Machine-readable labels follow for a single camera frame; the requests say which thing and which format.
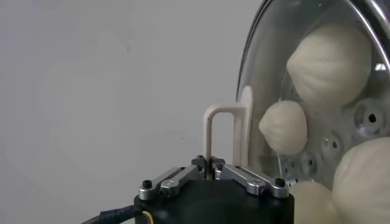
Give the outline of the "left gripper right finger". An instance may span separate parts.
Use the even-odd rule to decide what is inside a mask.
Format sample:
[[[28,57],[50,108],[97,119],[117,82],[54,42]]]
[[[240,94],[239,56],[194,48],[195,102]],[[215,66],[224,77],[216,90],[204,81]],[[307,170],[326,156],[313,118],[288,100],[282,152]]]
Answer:
[[[282,178],[257,174],[245,166],[226,164],[222,158],[214,156],[210,162],[215,180],[233,180],[251,195],[261,196],[264,192],[269,192],[275,198],[289,197],[289,187]]]

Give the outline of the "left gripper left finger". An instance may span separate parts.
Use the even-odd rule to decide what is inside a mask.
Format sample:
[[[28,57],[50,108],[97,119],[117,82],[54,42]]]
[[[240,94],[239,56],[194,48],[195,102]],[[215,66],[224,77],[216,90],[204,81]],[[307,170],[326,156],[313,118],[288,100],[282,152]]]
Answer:
[[[205,158],[198,155],[187,167],[173,167],[154,179],[144,180],[138,189],[138,197],[141,200],[153,200],[160,194],[175,197],[187,182],[204,180],[206,166]]]

